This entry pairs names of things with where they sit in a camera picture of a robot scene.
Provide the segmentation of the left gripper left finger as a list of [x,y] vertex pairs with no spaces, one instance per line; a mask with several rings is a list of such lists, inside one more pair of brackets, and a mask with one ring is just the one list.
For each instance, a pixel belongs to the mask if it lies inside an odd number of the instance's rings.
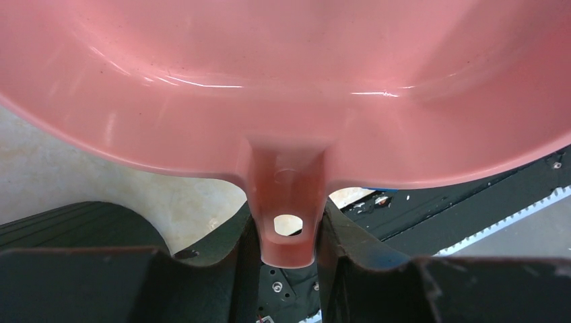
[[247,205],[179,252],[1,250],[1,321],[252,322],[260,265]]

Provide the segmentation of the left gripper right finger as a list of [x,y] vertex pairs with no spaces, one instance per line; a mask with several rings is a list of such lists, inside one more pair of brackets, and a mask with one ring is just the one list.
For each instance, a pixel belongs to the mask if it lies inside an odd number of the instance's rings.
[[325,204],[316,241],[324,322],[569,322],[565,258],[408,256]]

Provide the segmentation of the pink plastic dustpan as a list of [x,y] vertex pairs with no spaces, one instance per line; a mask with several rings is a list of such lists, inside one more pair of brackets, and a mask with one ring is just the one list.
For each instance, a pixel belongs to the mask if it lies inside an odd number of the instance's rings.
[[247,195],[272,266],[325,200],[570,144],[569,1],[2,1],[1,103],[105,159]]

